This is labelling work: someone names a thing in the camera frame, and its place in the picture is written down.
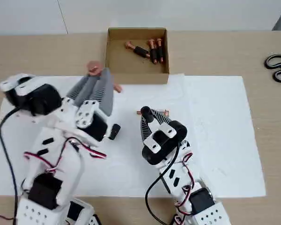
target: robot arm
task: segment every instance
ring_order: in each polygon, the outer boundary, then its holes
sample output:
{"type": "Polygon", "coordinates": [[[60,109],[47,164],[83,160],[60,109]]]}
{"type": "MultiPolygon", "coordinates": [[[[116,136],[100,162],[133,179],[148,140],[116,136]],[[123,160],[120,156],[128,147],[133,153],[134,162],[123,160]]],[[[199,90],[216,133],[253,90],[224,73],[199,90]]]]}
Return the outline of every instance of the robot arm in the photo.
{"type": "Polygon", "coordinates": [[[105,158],[93,147],[104,137],[114,139],[120,128],[108,123],[113,104],[109,69],[100,76],[84,76],[63,99],[45,77],[33,75],[10,77],[0,89],[22,115],[43,124],[32,149],[24,153],[30,161],[17,224],[100,224],[92,206],[73,194],[84,172],[82,151],[105,158]]]}
{"type": "Polygon", "coordinates": [[[142,156],[160,174],[167,170],[161,179],[168,193],[177,201],[177,215],[173,222],[178,225],[230,225],[223,204],[213,197],[206,178],[202,175],[193,177],[191,146],[185,140],[186,127],[147,106],[140,112],[144,143],[142,156]]]}

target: wooden table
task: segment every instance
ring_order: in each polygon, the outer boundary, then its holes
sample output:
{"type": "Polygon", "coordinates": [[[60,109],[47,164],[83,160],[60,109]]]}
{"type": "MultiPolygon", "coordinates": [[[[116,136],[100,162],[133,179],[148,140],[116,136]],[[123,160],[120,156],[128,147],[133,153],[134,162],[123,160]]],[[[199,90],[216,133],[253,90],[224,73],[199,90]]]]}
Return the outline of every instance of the wooden table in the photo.
{"type": "MultiPolygon", "coordinates": [[[[0,81],[20,72],[81,75],[87,61],[104,61],[105,46],[106,34],[0,37],[0,81]]],[[[224,199],[233,225],[281,224],[281,84],[263,67],[264,58],[274,52],[281,53],[281,32],[169,32],[172,74],[241,75],[244,79],[267,196],[224,199]]],[[[87,201],[104,225],[158,224],[142,198],[87,201]]],[[[171,218],[170,199],[150,202],[160,217],[171,218]]],[[[11,216],[12,211],[13,198],[0,196],[0,214],[11,216]]]]}

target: cardboard box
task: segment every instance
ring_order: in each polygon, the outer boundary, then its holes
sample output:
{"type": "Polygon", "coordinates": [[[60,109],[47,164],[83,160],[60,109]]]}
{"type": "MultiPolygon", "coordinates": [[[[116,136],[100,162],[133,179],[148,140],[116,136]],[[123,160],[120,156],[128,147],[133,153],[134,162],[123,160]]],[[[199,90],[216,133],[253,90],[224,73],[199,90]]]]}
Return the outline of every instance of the cardboard box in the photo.
{"type": "Polygon", "coordinates": [[[120,84],[166,84],[169,78],[168,40],[165,28],[109,28],[105,66],[120,84]],[[149,50],[148,40],[163,39],[164,62],[150,59],[125,48],[125,42],[149,50]]]}

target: scissors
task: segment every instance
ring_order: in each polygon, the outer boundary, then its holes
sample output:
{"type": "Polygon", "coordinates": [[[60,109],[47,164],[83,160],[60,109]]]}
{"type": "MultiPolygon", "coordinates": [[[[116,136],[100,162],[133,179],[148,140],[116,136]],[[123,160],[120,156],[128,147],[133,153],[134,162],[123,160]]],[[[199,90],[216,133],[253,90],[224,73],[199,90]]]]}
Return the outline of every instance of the scissors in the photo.
{"type": "MultiPolygon", "coordinates": [[[[264,61],[264,66],[267,69],[277,69],[280,68],[281,69],[281,62],[278,62],[276,64],[270,64],[270,60],[272,59],[281,59],[281,54],[274,54],[269,56],[265,61],[264,61]]],[[[273,79],[276,82],[280,82],[281,83],[281,70],[278,70],[277,72],[274,72],[273,74],[273,79]]]]}

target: bolt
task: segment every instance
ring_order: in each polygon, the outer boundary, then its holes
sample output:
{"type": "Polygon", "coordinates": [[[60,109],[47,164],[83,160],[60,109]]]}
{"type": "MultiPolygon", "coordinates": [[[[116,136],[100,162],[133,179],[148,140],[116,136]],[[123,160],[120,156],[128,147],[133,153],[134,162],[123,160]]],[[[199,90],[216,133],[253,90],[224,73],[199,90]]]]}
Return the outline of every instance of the bolt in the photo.
{"type": "MultiPolygon", "coordinates": [[[[158,109],[157,111],[159,111],[159,112],[162,112],[163,113],[163,115],[165,115],[165,116],[169,116],[170,115],[170,111],[169,110],[163,110],[163,109],[158,109]]],[[[136,114],[137,115],[141,115],[141,112],[140,111],[136,111],[136,114]]]]}
{"type": "Polygon", "coordinates": [[[131,49],[131,50],[134,50],[134,49],[135,49],[135,46],[134,46],[133,44],[131,44],[131,41],[127,41],[127,42],[125,43],[125,47],[126,47],[127,49],[131,49]]]}
{"type": "MultiPolygon", "coordinates": [[[[155,49],[155,51],[156,51],[155,40],[154,39],[150,39],[148,43],[149,43],[150,48],[151,49],[155,49]]],[[[157,59],[153,58],[153,63],[157,64],[157,59]]]]}
{"type": "MultiPolygon", "coordinates": [[[[125,47],[127,48],[127,49],[131,49],[131,50],[135,50],[135,46],[131,43],[131,41],[127,41],[126,43],[125,43],[125,47]]],[[[146,54],[146,57],[148,58],[148,59],[150,59],[150,54],[146,54]]]]}
{"type": "MultiPolygon", "coordinates": [[[[162,47],[161,42],[162,42],[162,39],[161,39],[161,38],[158,38],[158,39],[157,39],[157,45],[158,45],[158,47],[160,47],[160,48],[162,47]]],[[[160,62],[163,63],[163,56],[160,57],[160,62]]]]}
{"type": "Polygon", "coordinates": [[[154,39],[150,39],[149,40],[149,46],[150,46],[150,48],[155,49],[155,41],[154,41],[154,39]]]}

